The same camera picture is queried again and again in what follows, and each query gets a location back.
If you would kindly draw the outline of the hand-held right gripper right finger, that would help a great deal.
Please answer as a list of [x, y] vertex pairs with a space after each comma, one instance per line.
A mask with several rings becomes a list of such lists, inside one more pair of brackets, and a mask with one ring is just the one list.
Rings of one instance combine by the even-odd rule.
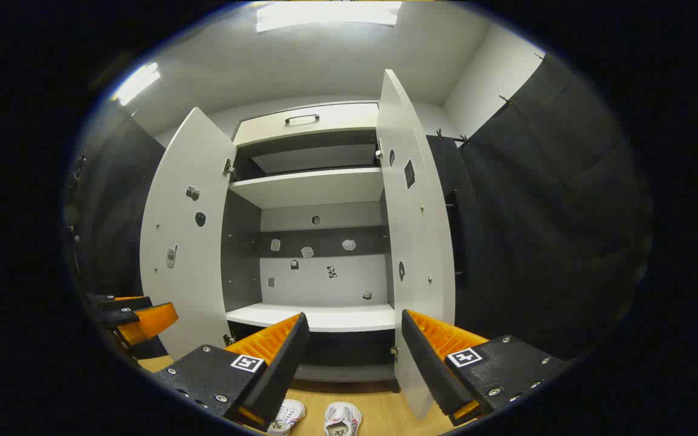
[[402, 310], [401, 328], [432, 398], [455, 427], [512, 408], [571, 367], [513, 335], [488, 340], [413, 310]]

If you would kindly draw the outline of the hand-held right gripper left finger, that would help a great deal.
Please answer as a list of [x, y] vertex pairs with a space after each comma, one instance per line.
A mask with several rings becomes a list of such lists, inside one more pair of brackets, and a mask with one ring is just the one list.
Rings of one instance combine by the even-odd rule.
[[226, 348], [200, 345], [152, 379], [214, 417], [265, 431], [309, 341], [307, 315], [299, 312]]

